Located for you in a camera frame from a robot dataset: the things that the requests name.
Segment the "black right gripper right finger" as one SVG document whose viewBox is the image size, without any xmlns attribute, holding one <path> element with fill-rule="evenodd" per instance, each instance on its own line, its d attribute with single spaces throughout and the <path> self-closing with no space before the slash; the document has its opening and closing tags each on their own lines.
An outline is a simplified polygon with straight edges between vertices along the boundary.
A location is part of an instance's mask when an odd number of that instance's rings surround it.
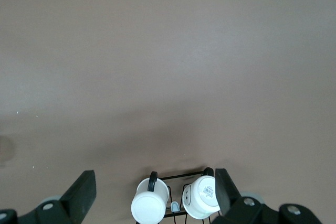
<svg viewBox="0 0 336 224">
<path fill-rule="evenodd" d="M 221 215 L 213 223 L 321 223 L 307 207 L 283 204 L 273 210 L 252 196 L 242 196 L 224 168 L 215 169 L 216 199 Z"/>
</svg>

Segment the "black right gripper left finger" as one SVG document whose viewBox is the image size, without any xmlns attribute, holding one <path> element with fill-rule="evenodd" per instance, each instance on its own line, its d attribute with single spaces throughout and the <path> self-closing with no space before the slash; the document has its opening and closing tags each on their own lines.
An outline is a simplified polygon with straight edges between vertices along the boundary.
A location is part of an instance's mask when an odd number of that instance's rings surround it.
<svg viewBox="0 0 336 224">
<path fill-rule="evenodd" d="M 25 215 L 2 209 L 1 223 L 82 223 L 96 196 L 95 172 L 86 170 L 59 199 L 43 202 Z"/>
</svg>

